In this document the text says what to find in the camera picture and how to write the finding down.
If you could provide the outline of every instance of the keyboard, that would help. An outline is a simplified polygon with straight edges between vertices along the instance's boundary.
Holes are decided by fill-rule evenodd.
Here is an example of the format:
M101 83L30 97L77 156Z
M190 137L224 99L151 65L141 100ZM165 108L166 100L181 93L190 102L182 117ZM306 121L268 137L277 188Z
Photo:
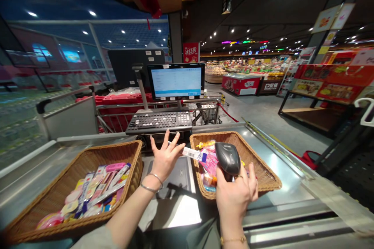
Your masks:
M137 135L170 131L187 131L192 129L189 111L136 113L126 129L126 134Z

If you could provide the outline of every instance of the floor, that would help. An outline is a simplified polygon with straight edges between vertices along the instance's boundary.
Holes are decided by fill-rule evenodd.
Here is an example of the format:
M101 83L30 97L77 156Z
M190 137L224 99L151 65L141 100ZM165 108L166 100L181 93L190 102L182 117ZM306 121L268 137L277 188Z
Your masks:
M224 91L221 85L205 83L207 91L222 92L229 103L228 113L243 121L242 117L256 125L270 137L273 137L285 148L297 155L302 155L305 151L315 151L322 154L332 143L332 140L299 125L289 119L278 115L279 107L283 98L275 95L269 96L236 96L228 91ZM296 98L289 99L285 109L309 107L311 99ZM234 122L229 117L222 118L224 123Z

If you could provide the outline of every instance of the white hook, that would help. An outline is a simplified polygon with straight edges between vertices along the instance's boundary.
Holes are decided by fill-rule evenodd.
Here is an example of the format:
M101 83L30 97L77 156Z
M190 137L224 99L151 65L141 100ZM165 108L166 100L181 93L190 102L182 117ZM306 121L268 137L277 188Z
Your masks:
M370 112L371 112L371 111L373 110L373 108L374 108L374 99L372 99L372 98L367 98L367 97L357 99L357 100L355 101L355 106L356 106L356 107L359 107L359 106L360 106L359 103L360 103L361 101L364 101L364 100L369 101L369 102L370 102L370 105L369 105L369 107L366 109L365 114L362 116L361 121L360 121L360 124L361 124L361 125L364 125L364 126L372 126L372 127L374 127L374 118L373 118L370 122L365 121L365 119L367 118L367 116L370 114Z

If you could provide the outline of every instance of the woman's left hand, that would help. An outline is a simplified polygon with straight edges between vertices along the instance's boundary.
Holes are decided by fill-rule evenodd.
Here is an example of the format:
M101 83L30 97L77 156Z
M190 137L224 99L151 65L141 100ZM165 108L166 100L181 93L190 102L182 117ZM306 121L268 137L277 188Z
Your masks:
M171 144L168 144L170 131L167 130L165 133L164 143L160 150L157 149L155 139L151 136L152 151L155 156L153 161L152 173L160 177L161 181L164 182L173 170L175 163L180 156L180 152L186 146L185 143L176 145L179 139L179 132L175 135Z

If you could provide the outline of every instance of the barcode scanner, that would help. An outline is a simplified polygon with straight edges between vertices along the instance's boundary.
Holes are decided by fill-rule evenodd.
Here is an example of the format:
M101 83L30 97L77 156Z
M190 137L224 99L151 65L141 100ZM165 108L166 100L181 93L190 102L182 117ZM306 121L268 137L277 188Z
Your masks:
M216 142L215 153L227 182L232 182L233 177L240 174L240 156L233 144Z

